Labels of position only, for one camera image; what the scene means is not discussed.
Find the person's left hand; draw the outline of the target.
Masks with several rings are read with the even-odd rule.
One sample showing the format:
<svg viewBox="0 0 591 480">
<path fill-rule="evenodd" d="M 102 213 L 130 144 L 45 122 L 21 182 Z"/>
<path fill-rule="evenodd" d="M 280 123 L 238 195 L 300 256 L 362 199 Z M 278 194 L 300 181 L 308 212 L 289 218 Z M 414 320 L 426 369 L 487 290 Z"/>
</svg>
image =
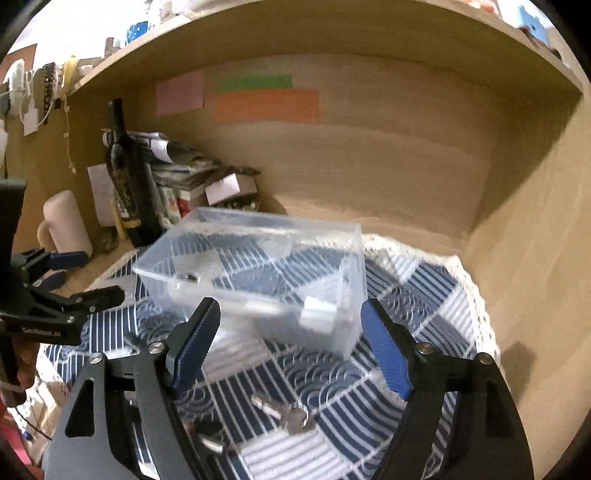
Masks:
<svg viewBox="0 0 591 480">
<path fill-rule="evenodd" d="M 36 376 L 40 344 L 1 336 L 1 400 L 6 407 L 22 405 Z"/>
</svg>

